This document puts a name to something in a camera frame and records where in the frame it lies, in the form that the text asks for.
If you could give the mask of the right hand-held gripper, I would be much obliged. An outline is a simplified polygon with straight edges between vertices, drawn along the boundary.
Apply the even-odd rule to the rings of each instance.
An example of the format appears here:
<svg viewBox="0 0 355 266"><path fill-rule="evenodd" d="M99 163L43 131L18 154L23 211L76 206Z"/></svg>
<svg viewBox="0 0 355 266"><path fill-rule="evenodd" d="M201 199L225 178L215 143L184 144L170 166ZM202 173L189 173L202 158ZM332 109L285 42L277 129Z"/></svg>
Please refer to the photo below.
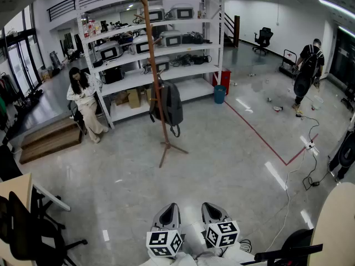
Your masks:
<svg viewBox="0 0 355 266"><path fill-rule="evenodd" d="M201 214L203 223L208 225L205 238L213 247L223 248L236 244L240 229L236 221L230 221L231 218L225 209L204 202L201 206Z"/></svg>

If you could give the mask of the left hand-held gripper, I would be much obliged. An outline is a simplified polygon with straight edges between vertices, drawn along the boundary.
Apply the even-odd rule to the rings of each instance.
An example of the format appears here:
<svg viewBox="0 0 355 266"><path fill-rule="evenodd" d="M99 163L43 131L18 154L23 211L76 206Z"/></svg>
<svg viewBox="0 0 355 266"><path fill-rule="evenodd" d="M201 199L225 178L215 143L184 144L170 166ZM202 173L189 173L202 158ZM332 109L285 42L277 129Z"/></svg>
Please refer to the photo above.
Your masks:
<svg viewBox="0 0 355 266"><path fill-rule="evenodd" d="M163 207L153 218L152 231L146 234L148 251L154 257L175 257L183 245L180 225L178 205L173 203Z"/></svg>

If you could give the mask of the grey backpack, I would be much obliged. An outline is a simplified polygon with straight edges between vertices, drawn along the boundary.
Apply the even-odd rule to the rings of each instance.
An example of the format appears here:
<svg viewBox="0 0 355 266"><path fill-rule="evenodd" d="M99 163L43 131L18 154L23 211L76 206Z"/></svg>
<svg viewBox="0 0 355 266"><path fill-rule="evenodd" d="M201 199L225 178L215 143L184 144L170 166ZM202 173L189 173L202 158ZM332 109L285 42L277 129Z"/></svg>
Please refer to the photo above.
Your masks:
<svg viewBox="0 0 355 266"><path fill-rule="evenodd" d="M180 93L174 83L158 80L158 91L161 98L161 107L163 112L164 123L170 126L170 131L175 137L180 137L180 123L183 121L183 109L180 99ZM158 98L155 85L152 83L150 95L149 116L152 122L161 120L160 110L158 106Z"/></svg>

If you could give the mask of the brown wooden coat rack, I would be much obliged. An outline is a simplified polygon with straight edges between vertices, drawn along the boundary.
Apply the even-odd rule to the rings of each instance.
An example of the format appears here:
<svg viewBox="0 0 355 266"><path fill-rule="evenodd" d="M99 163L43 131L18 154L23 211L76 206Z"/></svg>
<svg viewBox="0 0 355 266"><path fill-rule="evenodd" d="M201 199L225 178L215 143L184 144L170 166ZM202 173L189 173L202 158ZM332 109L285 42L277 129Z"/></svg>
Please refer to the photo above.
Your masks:
<svg viewBox="0 0 355 266"><path fill-rule="evenodd" d="M154 54L154 45L156 42L153 41L153 36L152 36L153 25L150 23L148 0L140 0L140 2L142 3L144 8L144 17L141 18L145 20L146 34L148 36L148 46L149 46L149 54L150 54L149 61L152 66L152 72L153 72L154 97L150 99L150 103L152 104L152 102L155 101L158 104L160 121L161 121L163 134L164 134L164 141L161 142L161 144L164 146L164 151L159 163L159 168L162 168L164 160L166 158L166 153L169 149L174 148L184 154L188 154L188 152L177 147L176 145L171 144L169 141L169 137L166 129L166 123L164 120L164 112L161 106L161 91L163 90L163 86L159 85L159 81L158 81L158 77L163 71L158 73L156 69L155 54Z"/></svg>

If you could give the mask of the person's right forearm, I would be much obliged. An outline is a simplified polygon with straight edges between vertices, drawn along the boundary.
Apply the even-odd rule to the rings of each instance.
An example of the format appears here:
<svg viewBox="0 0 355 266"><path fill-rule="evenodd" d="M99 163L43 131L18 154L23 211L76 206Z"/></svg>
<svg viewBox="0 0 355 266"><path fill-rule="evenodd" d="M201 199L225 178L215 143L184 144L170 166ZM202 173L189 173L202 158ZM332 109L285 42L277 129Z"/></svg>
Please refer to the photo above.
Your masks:
<svg viewBox="0 0 355 266"><path fill-rule="evenodd" d="M226 248L211 248L195 258L197 266L243 266L254 261L252 254L240 249L237 243Z"/></svg>

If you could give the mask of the person's left forearm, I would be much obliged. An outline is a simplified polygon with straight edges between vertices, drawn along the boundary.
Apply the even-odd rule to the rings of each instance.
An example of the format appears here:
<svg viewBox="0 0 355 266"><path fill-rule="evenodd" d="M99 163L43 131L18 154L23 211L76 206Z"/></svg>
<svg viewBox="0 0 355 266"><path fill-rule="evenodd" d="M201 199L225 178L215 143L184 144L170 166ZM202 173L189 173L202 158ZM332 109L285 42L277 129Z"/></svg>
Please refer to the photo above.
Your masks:
<svg viewBox="0 0 355 266"><path fill-rule="evenodd" d="M191 255L179 252L175 258L150 257L139 266L197 266L197 264Z"/></svg>

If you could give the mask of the black padded bar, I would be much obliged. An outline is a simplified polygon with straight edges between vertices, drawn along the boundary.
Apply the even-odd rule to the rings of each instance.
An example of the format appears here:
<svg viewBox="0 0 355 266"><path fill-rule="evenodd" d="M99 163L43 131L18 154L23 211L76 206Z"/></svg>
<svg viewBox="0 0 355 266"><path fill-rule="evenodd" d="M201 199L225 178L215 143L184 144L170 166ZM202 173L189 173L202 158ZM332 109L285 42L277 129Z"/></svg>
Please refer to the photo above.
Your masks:
<svg viewBox="0 0 355 266"><path fill-rule="evenodd" d="M292 247L280 250L257 253L254 261L240 263L243 266L249 266L261 262L266 262L266 266L307 266L308 256L313 253L321 252L323 244Z"/></svg>

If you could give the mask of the black round-back chair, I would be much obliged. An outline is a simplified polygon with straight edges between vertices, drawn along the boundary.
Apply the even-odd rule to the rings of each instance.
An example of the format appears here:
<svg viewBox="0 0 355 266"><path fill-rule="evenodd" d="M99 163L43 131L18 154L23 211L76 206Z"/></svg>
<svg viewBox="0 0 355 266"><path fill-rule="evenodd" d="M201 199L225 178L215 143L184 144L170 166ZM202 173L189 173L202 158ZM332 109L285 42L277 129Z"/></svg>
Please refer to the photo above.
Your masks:
<svg viewBox="0 0 355 266"><path fill-rule="evenodd" d="M300 229L293 232L284 242L282 250L294 247L310 246L313 235L313 229ZM298 257L296 260L288 263L287 266L307 266L308 256Z"/></svg>

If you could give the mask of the white power strip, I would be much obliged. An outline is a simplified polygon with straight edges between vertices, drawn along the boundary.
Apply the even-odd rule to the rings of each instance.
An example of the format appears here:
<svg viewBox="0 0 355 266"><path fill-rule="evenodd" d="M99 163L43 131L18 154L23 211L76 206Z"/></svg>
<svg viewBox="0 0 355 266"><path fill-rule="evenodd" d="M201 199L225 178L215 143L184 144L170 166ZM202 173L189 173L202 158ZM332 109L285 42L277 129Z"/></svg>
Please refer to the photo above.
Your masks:
<svg viewBox="0 0 355 266"><path fill-rule="evenodd" d="M306 143L305 149L306 149L306 151L308 151L309 153L311 153L314 156L319 155L319 150L317 149L317 147L315 146L315 143L313 141Z"/></svg>

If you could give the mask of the teal waste bin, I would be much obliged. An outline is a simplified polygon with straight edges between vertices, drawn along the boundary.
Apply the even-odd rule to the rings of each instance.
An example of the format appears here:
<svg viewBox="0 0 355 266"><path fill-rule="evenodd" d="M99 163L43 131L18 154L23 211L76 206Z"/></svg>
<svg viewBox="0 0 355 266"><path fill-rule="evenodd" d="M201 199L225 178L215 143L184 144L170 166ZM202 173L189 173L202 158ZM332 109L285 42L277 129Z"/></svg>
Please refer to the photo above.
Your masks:
<svg viewBox="0 0 355 266"><path fill-rule="evenodd" d="M214 86L214 102L216 104L223 104L226 96L226 87L223 85Z"/></svg>

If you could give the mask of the scattered floor litter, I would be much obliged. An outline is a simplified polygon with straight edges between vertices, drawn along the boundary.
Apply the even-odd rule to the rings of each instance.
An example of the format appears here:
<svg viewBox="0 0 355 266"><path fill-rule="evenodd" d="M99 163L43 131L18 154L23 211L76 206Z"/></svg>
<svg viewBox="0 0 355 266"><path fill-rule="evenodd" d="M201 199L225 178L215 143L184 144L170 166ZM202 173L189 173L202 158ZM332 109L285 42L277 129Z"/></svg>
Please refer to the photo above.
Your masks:
<svg viewBox="0 0 355 266"><path fill-rule="evenodd" d="M233 83L230 99L249 114L282 112L295 103L296 81L281 74L249 74Z"/></svg>

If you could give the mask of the small brown cardboard box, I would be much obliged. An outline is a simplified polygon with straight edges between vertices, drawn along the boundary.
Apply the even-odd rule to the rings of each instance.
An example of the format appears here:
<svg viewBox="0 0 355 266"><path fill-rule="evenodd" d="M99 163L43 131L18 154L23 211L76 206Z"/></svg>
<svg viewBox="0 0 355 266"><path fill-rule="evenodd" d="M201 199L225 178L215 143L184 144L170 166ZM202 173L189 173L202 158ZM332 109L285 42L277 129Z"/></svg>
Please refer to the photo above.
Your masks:
<svg viewBox="0 0 355 266"><path fill-rule="evenodd" d="M136 109L141 106L141 90L133 88L126 91L128 94L129 106L131 109Z"/></svg>

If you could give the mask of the open brown cardboard box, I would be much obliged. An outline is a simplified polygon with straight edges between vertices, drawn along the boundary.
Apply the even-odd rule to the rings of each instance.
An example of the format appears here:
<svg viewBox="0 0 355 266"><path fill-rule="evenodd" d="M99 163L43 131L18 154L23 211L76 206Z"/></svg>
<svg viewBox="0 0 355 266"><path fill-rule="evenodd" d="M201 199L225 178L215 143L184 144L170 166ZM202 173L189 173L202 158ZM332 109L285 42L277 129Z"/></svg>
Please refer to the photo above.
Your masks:
<svg viewBox="0 0 355 266"><path fill-rule="evenodd" d="M129 94L126 91L120 91L117 93L116 98L115 98L115 104L116 106L125 104L129 102Z"/></svg>

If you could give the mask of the black folding chair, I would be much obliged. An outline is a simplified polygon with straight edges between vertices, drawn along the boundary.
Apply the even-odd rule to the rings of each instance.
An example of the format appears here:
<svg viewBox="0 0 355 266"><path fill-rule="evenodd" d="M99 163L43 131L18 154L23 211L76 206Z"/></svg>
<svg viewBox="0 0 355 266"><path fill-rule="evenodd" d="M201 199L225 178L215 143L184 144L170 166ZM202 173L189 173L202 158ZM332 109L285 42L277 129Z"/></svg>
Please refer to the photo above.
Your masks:
<svg viewBox="0 0 355 266"><path fill-rule="evenodd" d="M82 134L86 135L87 129L85 128L85 125L84 125L83 115L78 110L77 104L74 101L69 100L67 107L71 113L70 118L74 120L74 122L77 124L77 126L79 127Z"/></svg>

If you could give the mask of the red box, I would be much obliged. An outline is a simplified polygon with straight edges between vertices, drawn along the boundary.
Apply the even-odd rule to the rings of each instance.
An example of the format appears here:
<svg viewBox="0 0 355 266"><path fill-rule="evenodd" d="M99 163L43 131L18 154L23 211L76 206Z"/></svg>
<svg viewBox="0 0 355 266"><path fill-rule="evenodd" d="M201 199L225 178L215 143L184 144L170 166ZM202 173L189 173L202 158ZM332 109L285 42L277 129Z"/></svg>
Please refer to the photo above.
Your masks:
<svg viewBox="0 0 355 266"><path fill-rule="evenodd" d="M217 77L218 77L218 72L214 72L213 77L212 77L212 85L216 86L217 85ZM229 87L230 87L230 77L231 77L231 72L227 69L221 71L221 82L220 85L224 86L226 88L226 95L229 93Z"/></svg>

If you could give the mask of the wooden step platform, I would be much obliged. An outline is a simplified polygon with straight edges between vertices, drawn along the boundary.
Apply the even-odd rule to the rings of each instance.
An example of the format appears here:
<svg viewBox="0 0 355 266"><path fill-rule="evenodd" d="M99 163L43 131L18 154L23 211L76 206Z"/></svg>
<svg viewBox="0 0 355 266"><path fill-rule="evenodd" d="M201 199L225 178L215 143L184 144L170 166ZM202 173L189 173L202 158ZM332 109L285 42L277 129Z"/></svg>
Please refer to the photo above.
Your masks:
<svg viewBox="0 0 355 266"><path fill-rule="evenodd" d="M78 145L85 133L81 121L64 118L24 137L20 164Z"/></svg>

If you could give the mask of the white metal shelving unit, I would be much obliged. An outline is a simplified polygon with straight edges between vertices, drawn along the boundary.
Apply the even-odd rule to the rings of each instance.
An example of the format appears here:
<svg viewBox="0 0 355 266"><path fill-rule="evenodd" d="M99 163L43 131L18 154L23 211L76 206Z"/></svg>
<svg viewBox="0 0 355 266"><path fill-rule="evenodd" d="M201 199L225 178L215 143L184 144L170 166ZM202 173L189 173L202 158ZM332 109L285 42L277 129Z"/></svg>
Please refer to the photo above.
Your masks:
<svg viewBox="0 0 355 266"><path fill-rule="evenodd" d="M100 8L116 5L123 6L125 4L137 4L139 9L143 9L145 14L149 13L149 8L153 5L163 6L164 3L172 5L195 4L201 2L203 9L201 15L195 14L191 19L172 19L164 21L154 21L150 23L152 28L171 25L178 30L186 30L192 32L200 29L205 39L209 43L202 44L182 44L173 47L154 47L154 55L156 57L174 57L179 54L198 54L204 53L211 56L211 62L207 65L190 65L174 67L167 72L162 73L163 80L176 80L177 88L181 93L182 101L200 98L211 95L214 92L212 80L218 83L221 79L222 72L222 56L224 46L224 2L225 0L101 0L95 2L91 6L75 5L77 14L77 23L79 28L79 36L82 40L85 59L92 77L98 78L102 76L102 72L125 64L133 62L143 63L150 57L149 52L132 54L125 51L121 57L116 57L109 61L104 61L101 66L93 67L91 53L89 49L93 49L92 45L99 39L106 39L115 35L141 30L146 28L146 24L137 24L123 27L116 30L110 30L104 33L85 36L82 19L89 12L96 11Z"/></svg>

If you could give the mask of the black swivel chair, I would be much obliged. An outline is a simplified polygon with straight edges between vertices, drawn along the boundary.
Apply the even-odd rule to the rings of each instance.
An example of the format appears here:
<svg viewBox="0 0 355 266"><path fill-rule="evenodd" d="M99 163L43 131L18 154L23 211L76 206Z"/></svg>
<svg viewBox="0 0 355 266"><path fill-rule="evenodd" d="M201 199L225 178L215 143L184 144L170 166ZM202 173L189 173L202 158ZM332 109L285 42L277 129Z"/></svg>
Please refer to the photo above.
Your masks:
<svg viewBox="0 0 355 266"><path fill-rule="evenodd" d="M0 196L0 240L15 259L37 266L77 266L68 250L88 244L85 239L66 244L60 226L32 215L12 191L8 199Z"/></svg>

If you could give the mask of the black oval bag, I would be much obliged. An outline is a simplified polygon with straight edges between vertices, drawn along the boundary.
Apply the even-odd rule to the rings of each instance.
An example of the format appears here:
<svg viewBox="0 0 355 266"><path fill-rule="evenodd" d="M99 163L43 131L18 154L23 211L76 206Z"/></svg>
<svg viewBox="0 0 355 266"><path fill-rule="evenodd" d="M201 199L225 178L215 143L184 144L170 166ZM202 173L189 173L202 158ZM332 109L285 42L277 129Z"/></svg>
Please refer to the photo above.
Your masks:
<svg viewBox="0 0 355 266"><path fill-rule="evenodd" d="M342 167L350 167L355 162L355 138L348 137L339 150L339 163Z"/></svg>
<svg viewBox="0 0 355 266"><path fill-rule="evenodd" d="M315 80L314 76L299 72L293 85L293 91L297 97L304 97Z"/></svg>

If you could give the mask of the black equipment case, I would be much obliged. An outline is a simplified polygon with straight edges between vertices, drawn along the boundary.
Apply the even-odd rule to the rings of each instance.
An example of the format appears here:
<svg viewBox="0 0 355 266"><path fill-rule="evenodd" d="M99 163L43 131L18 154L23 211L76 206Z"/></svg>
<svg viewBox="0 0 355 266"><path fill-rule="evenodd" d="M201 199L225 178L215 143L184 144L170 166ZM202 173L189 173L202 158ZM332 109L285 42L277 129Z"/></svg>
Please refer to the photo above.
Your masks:
<svg viewBox="0 0 355 266"><path fill-rule="evenodd" d="M120 66L116 66L114 68L103 71L103 77L105 84L111 84L124 79L125 72L121 69Z"/></svg>

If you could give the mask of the pile of black gear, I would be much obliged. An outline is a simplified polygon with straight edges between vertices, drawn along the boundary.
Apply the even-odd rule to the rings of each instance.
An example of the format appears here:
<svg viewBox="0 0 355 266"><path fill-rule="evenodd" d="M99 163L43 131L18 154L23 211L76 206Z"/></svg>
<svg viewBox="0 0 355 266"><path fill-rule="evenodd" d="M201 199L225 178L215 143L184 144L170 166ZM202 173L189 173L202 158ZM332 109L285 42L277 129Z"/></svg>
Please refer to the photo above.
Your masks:
<svg viewBox="0 0 355 266"><path fill-rule="evenodd" d="M191 32L181 36L182 44L211 44L208 39L204 39L201 33Z"/></svg>
<svg viewBox="0 0 355 266"><path fill-rule="evenodd" d="M212 61L210 55L191 55L184 54L178 55L175 59L169 61L169 64L173 67L188 67L193 65L201 65Z"/></svg>

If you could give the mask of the black platform trolley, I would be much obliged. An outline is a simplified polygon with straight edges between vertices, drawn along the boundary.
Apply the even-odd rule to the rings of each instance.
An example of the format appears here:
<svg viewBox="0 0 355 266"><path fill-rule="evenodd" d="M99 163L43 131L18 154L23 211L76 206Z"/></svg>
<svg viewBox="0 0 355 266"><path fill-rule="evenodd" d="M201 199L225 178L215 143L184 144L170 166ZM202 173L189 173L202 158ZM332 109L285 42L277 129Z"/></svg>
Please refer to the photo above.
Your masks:
<svg viewBox="0 0 355 266"><path fill-rule="evenodd" d="M295 68L297 62L297 54L285 49L283 51L282 63L279 67L279 71L285 75L294 78L299 70Z"/></svg>

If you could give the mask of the group of grey screen devices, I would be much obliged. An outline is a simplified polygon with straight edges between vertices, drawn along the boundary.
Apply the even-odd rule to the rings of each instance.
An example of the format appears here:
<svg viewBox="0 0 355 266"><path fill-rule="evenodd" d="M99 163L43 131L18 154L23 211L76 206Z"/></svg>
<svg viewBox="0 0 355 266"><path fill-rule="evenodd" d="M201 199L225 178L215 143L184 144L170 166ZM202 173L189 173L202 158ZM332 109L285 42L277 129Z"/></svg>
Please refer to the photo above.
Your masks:
<svg viewBox="0 0 355 266"><path fill-rule="evenodd" d="M163 16L164 22L184 21L193 19L194 9L187 3L176 4ZM152 28L153 43L158 47L174 47L184 43L182 34L178 30L160 30L156 25ZM109 62L120 58L124 53L131 55L145 54L149 52L148 36L146 34L137 35L127 46L122 46L118 42L111 40L100 46L100 55L103 70L108 69Z"/></svg>

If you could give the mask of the row of dark shoes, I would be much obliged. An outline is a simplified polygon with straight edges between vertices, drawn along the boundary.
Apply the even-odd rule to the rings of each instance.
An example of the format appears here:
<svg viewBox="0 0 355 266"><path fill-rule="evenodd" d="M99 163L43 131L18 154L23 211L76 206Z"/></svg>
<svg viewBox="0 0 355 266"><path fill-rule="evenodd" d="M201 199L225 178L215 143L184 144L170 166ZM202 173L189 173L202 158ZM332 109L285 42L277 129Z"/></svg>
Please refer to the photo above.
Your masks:
<svg viewBox="0 0 355 266"><path fill-rule="evenodd" d="M28 96L24 98L21 104L22 109L32 109L39 103L39 99L43 94L42 89L31 92Z"/></svg>

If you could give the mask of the black mesh office chair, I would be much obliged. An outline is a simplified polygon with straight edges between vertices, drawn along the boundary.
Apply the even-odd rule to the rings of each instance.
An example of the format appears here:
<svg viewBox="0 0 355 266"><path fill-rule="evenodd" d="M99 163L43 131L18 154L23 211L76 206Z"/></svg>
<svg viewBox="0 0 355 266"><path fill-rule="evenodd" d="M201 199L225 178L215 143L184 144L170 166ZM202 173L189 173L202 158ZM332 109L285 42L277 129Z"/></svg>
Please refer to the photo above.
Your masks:
<svg viewBox="0 0 355 266"><path fill-rule="evenodd" d="M265 55L268 54L267 47L270 45L270 39L273 36L273 32L271 32L270 28L263 27L259 34L255 33L255 43L257 46L252 47L252 50L256 52L259 50L260 52L264 52Z"/></svg>

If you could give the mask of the staircase with dark railing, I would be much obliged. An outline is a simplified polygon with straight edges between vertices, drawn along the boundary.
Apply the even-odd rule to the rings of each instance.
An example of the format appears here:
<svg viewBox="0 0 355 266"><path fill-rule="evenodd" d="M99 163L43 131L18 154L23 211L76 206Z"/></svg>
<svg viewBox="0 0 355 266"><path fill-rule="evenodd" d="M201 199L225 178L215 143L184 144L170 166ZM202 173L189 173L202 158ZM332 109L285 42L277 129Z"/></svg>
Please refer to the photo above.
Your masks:
<svg viewBox="0 0 355 266"><path fill-rule="evenodd" d="M240 16L231 18L227 13L224 15L224 46L239 47Z"/></svg>

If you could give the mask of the row of clear plastic bottles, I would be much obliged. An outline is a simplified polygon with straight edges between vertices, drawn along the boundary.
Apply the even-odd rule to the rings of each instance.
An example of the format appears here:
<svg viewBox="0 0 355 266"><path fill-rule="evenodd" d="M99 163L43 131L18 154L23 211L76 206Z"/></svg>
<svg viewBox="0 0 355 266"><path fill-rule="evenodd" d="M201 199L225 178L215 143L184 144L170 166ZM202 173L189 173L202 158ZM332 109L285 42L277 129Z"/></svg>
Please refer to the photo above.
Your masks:
<svg viewBox="0 0 355 266"><path fill-rule="evenodd" d="M84 21L82 19L84 37L89 38L91 36L101 33L101 24L95 20Z"/></svg>

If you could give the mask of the glass entrance door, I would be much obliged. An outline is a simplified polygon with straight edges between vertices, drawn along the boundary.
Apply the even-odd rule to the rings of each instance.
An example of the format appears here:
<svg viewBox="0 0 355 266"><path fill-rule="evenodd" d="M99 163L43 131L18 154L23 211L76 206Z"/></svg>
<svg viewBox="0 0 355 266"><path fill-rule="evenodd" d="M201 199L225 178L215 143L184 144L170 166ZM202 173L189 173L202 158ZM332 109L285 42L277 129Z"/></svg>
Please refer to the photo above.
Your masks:
<svg viewBox="0 0 355 266"><path fill-rule="evenodd" d="M35 29L27 29L3 38L11 73L22 98L36 91L42 84L40 70L43 59L39 52Z"/></svg>

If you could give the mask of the clothes rail with garments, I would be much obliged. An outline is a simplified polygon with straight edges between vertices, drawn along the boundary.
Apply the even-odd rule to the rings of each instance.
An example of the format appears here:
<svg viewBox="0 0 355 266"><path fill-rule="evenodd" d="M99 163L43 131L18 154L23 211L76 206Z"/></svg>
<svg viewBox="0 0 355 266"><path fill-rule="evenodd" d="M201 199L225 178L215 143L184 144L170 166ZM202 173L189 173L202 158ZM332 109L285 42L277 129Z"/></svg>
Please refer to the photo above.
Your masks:
<svg viewBox="0 0 355 266"><path fill-rule="evenodd" d="M7 109L9 104L17 100L17 92L12 85L10 76L0 73L0 130L4 130L8 121Z"/></svg>

